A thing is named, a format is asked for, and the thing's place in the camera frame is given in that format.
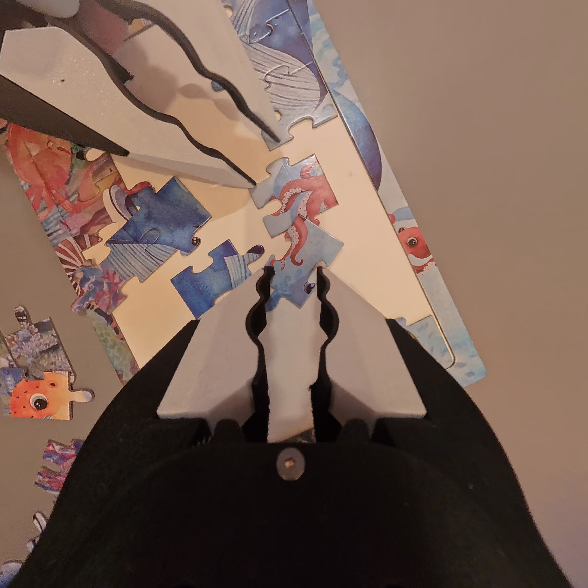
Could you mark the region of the joined blue whale puzzle pieces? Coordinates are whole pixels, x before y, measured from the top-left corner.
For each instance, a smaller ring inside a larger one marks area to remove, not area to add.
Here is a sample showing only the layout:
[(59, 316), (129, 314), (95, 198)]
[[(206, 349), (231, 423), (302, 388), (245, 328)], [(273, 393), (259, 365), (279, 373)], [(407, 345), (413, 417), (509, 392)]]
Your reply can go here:
[(262, 133), (270, 151), (292, 140), (291, 127), (304, 119), (313, 128), (337, 110), (315, 61), (312, 1), (224, 1), (229, 17), (265, 90), (280, 114), (281, 140)]

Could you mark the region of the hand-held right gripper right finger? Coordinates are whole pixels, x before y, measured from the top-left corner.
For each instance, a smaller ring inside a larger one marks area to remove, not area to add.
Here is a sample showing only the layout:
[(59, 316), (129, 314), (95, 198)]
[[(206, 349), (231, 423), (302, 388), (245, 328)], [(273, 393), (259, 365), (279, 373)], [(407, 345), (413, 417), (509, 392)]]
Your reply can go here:
[(351, 420), (371, 436), (381, 419), (423, 418), (426, 408), (386, 317), (324, 267), (316, 294), (326, 335), (312, 385), (316, 441), (335, 441)]

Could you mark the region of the striped fish puzzle piece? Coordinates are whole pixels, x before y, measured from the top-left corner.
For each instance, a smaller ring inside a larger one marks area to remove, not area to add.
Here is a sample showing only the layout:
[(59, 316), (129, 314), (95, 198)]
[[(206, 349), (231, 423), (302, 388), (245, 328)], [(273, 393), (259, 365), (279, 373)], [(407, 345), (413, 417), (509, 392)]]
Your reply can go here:
[(454, 356), (433, 315), (422, 318), (410, 325), (406, 318), (396, 318), (395, 321), (407, 330), (445, 369), (452, 366)]

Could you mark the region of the pale blue zebra-striped puzzle piece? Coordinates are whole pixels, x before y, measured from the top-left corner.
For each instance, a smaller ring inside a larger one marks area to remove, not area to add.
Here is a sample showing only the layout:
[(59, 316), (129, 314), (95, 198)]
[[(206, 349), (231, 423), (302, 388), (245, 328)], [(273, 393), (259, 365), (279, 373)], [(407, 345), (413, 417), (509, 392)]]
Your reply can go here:
[(33, 514), (32, 517), (32, 522), (33, 525), (35, 527), (36, 530), (36, 534), (35, 536), (28, 540), (26, 543), (26, 549), (28, 551), (28, 553), (32, 553), (33, 549), (37, 546), (37, 544), (40, 541), (41, 535), (44, 532), (46, 526), (47, 526), (47, 518), (46, 516), (43, 514), (42, 511), (36, 511)]

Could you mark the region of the dark blue whale eye piece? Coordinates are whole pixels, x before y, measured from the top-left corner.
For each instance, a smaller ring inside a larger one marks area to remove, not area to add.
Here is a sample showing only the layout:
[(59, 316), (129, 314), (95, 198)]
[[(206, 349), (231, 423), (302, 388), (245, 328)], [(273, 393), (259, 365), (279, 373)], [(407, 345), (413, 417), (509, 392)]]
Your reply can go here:
[(136, 196), (139, 209), (121, 229), (124, 242), (165, 245), (183, 255), (200, 244), (197, 231), (211, 220), (208, 210), (177, 178), (158, 191), (147, 187)]

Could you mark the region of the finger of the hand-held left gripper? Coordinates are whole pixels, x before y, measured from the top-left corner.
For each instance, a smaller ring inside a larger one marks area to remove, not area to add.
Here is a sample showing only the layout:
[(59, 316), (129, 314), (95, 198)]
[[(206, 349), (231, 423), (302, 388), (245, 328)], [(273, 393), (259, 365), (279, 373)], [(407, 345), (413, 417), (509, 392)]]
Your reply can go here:
[(220, 151), (146, 107), (111, 73), (110, 63), (55, 26), (7, 31), (1, 44), (1, 75), (128, 150), (123, 157), (228, 187), (254, 186)]
[(144, 18), (182, 48), (196, 72), (218, 84), (240, 113), (275, 142), (282, 137), (268, 94), (220, 1), (99, 1), (123, 19)]

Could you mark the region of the sea print jigsaw puzzle board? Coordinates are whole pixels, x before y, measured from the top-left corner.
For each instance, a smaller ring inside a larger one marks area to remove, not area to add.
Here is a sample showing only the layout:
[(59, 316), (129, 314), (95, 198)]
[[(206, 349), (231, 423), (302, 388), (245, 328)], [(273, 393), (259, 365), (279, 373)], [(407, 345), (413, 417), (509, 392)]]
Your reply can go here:
[[(315, 61), (337, 116), (315, 128), (310, 119), (294, 124), (292, 140), (273, 151), (264, 141), (264, 132), (240, 113), (229, 94), (200, 76), (182, 48), (154, 23), (144, 18), (123, 19), (99, 1), (17, 2), (46, 16), (48, 26), (61, 28), (100, 56), (103, 63), (110, 63), (111, 77), (120, 80), (137, 100), (178, 119), (196, 141), (220, 151), (247, 173), (254, 186), (269, 177), (268, 165), (279, 158), (288, 158), (291, 164), (311, 155), (318, 158), (338, 204), (317, 216), (317, 226), (343, 242), (343, 247), (330, 265), (319, 262), (315, 266), (309, 276), (315, 288), (302, 307), (281, 298), (273, 311), (266, 311), (267, 325), (259, 340), (268, 378), (267, 441), (281, 442), (314, 431), (311, 387), (318, 377), (319, 351), (326, 340), (319, 326), (319, 267), (334, 273), (387, 322), (406, 318), (410, 325), (433, 315), (454, 363), (445, 369), (424, 351), (426, 358), (433, 359), (442, 374), (449, 376), (450, 383), (467, 385), (484, 376), (481, 359), (315, 2), (309, 5)], [(88, 161), (107, 153), (83, 148)], [(65, 268), (70, 257), (58, 255), (43, 230), (72, 288), (70, 310), (93, 327), (117, 377), (126, 384), (180, 327), (195, 319), (171, 282), (174, 276), (186, 268), (198, 273), (209, 267), (213, 262), (210, 251), (226, 240), (240, 255), (255, 245), (264, 247), (264, 254), (248, 266), (252, 276), (266, 267), (271, 256), (281, 259), (290, 248), (290, 238), (287, 231), (274, 238), (268, 234), (263, 217), (280, 206), (271, 201), (258, 209), (249, 193), (254, 186), (228, 187), (107, 154), (127, 188), (148, 182), (148, 187), (158, 191), (177, 177), (212, 216), (197, 231), (201, 242), (190, 254), (165, 245), (144, 244), (162, 264), (144, 282), (137, 277), (126, 281), (122, 292), (127, 298), (111, 314), (92, 307), (73, 312), (79, 287), (71, 275), (81, 266), (100, 264), (111, 244), (130, 243), (123, 241), (121, 229), (138, 211), (134, 200), (142, 190), (124, 196), (120, 187), (112, 186), (104, 192), (104, 203), (114, 222), (99, 232), (102, 240), (97, 245), (82, 252), (84, 261), (74, 259), (71, 272)]]

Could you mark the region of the striped whale belly puzzle piece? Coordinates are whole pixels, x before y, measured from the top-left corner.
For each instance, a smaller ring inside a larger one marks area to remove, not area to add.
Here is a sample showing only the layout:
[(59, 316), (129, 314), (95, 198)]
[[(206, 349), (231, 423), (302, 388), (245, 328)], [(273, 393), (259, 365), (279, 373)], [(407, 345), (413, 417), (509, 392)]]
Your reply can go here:
[(103, 264), (110, 266), (124, 281), (137, 277), (139, 282), (144, 282), (162, 264), (148, 253), (148, 247), (132, 243), (111, 244)]

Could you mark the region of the pale blue octopus arm piece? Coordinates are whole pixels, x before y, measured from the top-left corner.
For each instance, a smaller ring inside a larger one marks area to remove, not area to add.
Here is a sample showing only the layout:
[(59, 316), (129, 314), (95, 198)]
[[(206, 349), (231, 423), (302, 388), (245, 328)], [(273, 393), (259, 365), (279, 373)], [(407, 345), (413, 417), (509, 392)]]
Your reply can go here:
[(343, 242), (301, 215), (286, 233), (290, 238), (287, 253), (281, 259), (271, 256), (265, 264), (275, 271), (265, 306), (267, 312), (273, 311), (281, 298), (302, 307), (315, 288), (309, 282), (315, 266), (319, 262), (330, 265), (343, 247)]

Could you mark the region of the dark blue striped puzzle piece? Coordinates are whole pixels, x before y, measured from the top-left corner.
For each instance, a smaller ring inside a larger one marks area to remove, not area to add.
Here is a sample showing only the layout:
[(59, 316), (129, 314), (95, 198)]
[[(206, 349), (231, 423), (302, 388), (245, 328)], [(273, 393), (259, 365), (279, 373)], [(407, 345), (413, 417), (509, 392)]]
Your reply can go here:
[(210, 251), (212, 264), (196, 273), (186, 268), (171, 279), (171, 282), (195, 319), (210, 310), (217, 298), (234, 290), (251, 276), (248, 266), (257, 261), (265, 249), (255, 245), (246, 254), (240, 255), (230, 240), (226, 240)]

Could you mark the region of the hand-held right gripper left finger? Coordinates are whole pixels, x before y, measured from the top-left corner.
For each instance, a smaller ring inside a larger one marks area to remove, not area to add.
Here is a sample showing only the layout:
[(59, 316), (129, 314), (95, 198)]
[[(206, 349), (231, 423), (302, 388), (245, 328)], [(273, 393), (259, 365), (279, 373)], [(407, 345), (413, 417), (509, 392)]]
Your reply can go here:
[(259, 335), (267, 325), (273, 277), (274, 269), (264, 267), (202, 315), (159, 404), (159, 418), (200, 418), (211, 432), (220, 421), (234, 420), (246, 440), (267, 442), (268, 378)]

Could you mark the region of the joined orange crab puzzle pieces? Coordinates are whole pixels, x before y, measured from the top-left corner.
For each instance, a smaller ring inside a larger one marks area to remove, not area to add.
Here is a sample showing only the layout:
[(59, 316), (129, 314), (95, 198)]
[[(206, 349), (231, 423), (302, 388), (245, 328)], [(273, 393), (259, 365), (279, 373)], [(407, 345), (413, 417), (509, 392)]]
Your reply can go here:
[(112, 186), (134, 196), (149, 186), (127, 188), (107, 153), (85, 159), (76, 143), (26, 129), (1, 118), (1, 149), (17, 174), (26, 196), (58, 255), (84, 261), (83, 251), (97, 245), (99, 232), (114, 222), (103, 194)]

